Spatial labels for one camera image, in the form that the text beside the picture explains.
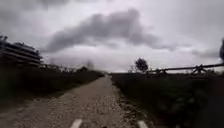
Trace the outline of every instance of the railing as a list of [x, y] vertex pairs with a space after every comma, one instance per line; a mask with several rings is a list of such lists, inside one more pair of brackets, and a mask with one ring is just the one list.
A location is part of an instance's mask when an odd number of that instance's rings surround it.
[[161, 74], [164, 73], [166, 74], [167, 71], [179, 71], [179, 70], [193, 70], [192, 74], [196, 74], [196, 73], [202, 73], [202, 72], [207, 72], [208, 68], [216, 68], [216, 67], [223, 67], [224, 63], [220, 63], [220, 64], [210, 64], [210, 65], [197, 65], [194, 67], [178, 67], [178, 68], [164, 68], [164, 69], [155, 69], [155, 70], [151, 70], [148, 71], [148, 73], [157, 73], [157, 74]]

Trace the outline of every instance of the road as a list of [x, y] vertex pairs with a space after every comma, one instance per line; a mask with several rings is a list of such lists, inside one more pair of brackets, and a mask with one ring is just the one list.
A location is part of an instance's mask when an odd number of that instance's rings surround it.
[[76, 119], [82, 120], [81, 128], [136, 127], [125, 118], [127, 110], [119, 106], [118, 98], [118, 90], [106, 76], [58, 98], [36, 99], [2, 113], [0, 127], [70, 128]]

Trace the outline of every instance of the bush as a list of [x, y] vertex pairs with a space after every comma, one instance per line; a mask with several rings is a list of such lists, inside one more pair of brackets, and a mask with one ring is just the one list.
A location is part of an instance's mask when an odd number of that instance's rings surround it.
[[112, 74], [124, 95], [155, 112], [169, 127], [191, 127], [206, 104], [211, 76]]
[[47, 96], [91, 82], [103, 75], [82, 70], [69, 73], [48, 68], [0, 68], [0, 98]]

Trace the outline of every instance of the tree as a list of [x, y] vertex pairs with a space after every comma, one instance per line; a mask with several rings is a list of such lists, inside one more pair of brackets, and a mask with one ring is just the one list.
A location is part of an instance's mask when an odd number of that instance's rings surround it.
[[145, 73], [148, 70], [148, 64], [146, 62], [146, 60], [139, 58], [137, 61], [135, 61], [135, 67]]

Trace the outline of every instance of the cloud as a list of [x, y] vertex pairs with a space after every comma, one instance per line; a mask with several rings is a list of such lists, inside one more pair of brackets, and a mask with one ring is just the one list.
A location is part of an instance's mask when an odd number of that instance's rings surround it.
[[92, 42], [95, 45], [106, 45], [106, 40], [111, 39], [123, 39], [132, 45], [146, 44], [164, 48], [156, 44], [158, 37], [145, 31], [140, 23], [139, 12], [129, 9], [107, 16], [95, 14], [79, 26], [64, 29], [53, 36], [46, 50], [57, 52], [73, 45], [92, 45]]

